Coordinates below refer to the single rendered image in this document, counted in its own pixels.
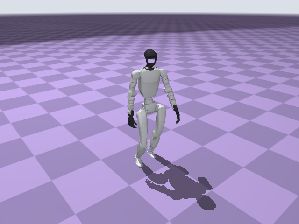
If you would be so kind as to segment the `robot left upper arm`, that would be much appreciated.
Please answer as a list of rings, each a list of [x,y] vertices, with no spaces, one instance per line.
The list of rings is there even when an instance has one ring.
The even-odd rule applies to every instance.
[[[163,82],[163,84],[164,84],[164,86],[165,86],[165,88],[164,88],[164,91],[165,91],[165,93],[169,93],[169,92],[171,92],[171,88],[170,88],[170,86],[169,86],[169,80],[168,80],[168,76],[167,76],[167,71],[166,70],[164,70],[164,69],[159,69],[160,70],[160,73],[161,73],[161,79],[162,79],[162,82]]]

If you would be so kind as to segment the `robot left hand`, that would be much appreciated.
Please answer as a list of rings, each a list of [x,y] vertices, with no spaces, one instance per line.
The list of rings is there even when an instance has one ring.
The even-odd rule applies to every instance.
[[[180,121],[180,118],[179,118],[179,111],[178,111],[178,108],[177,108],[177,106],[176,105],[173,105],[173,110],[176,112],[176,115],[177,115],[177,121],[176,121],[176,124]]]

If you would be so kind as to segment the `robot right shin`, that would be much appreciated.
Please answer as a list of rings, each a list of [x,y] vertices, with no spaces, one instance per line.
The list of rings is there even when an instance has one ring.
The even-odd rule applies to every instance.
[[[137,145],[137,154],[136,154],[136,158],[140,158],[144,153],[145,153],[146,149],[142,149],[142,146],[140,144],[140,141],[139,141],[139,144]]]

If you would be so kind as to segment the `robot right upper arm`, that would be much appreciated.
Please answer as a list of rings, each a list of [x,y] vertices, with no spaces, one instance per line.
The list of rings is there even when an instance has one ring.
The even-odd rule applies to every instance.
[[[141,71],[140,70],[135,70],[131,73],[131,79],[130,79],[130,84],[129,84],[129,90],[132,91],[132,97],[136,96],[136,91],[135,87],[137,84],[137,79],[140,78]]]

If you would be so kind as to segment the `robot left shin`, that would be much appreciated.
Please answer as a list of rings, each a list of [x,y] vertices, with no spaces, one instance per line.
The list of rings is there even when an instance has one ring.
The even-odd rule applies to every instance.
[[[158,143],[159,143],[159,140],[160,140],[160,136],[158,136],[157,138],[153,138],[152,136],[151,136],[151,138],[150,138],[150,147],[149,147],[149,154],[150,153],[152,153],[153,151],[154,151],[154,149],[155,149],[155,147],[158,145]]]

